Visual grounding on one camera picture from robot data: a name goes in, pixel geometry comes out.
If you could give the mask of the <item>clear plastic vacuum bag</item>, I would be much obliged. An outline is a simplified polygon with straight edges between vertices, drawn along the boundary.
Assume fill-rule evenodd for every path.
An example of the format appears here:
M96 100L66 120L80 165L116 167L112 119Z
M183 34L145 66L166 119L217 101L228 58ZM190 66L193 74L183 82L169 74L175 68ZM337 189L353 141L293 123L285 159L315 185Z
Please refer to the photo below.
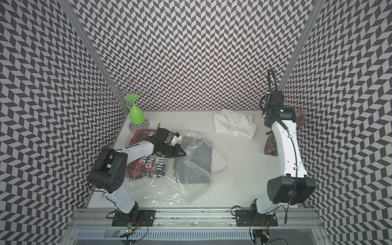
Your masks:
M127 164L124 186L140 206L189 205L207 192L227 163L205 131L179 131L186 156L150 155Z

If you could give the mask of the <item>plaid flannel shirt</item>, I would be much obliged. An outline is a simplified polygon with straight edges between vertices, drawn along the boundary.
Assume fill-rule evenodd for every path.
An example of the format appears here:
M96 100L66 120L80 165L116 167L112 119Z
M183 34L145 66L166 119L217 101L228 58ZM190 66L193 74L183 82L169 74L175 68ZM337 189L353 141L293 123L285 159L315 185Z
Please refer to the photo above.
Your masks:
M301 129L305 122L306 111L305 109L300 109L295 112L297 119L297 132ZM268 132L268 138L264 146L264 154L270 156L278 156L278 148L274 133L272 131Z

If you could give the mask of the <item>white shirt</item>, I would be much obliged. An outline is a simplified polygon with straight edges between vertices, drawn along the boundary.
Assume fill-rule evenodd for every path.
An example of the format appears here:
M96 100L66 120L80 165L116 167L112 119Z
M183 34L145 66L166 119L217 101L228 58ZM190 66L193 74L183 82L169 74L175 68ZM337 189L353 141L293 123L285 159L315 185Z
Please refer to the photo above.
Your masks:
M235 137L242 136L247 139L253 139L257 129L253 119L253 114L240 113L228 109L222 109L220 112L214 113L213 116L216 133Z

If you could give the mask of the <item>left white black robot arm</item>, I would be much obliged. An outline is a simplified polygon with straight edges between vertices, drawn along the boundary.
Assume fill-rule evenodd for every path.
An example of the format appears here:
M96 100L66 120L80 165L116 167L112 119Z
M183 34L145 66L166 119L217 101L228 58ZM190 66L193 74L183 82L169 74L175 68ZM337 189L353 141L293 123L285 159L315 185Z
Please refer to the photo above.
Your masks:
M121 214L131 214L136 202L126 191L123 182L127 164L152 154L166 158L184 157L187 153L179 144L174 146L155 140L142 140L122 149L103 148L88 176L88 187L103 192Z

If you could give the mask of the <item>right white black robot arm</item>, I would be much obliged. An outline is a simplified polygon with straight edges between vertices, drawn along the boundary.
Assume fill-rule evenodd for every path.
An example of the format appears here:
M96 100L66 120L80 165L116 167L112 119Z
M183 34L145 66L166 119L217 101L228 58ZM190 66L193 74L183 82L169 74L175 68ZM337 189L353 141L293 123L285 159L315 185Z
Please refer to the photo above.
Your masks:
M278 150L280 174L267 182L267 194L254 200L251 215L269 215L280 208L302 204L316 189L301 158L295 110L285 107L281 91L268 92L262 107L264 125L272 130Z

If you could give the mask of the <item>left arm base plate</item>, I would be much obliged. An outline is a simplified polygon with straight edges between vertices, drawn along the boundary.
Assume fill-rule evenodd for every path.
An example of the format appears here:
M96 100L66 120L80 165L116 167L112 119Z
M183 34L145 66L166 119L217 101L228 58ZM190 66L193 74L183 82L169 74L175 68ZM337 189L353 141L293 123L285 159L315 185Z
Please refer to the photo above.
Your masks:
M134 210L129 214L122 213L118 210L115 211L112 220L112 227L126 227L130 224L140 227L152 227L155 220L156 211L148 210Z

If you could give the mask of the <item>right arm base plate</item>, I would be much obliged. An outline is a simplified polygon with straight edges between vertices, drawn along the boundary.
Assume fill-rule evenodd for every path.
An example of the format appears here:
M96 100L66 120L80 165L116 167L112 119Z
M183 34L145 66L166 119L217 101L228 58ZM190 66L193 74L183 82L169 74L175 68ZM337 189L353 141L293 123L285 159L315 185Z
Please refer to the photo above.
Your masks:
M275 214L251 214L250 210L237 209L233 211L238 227L277 227L278 220Z

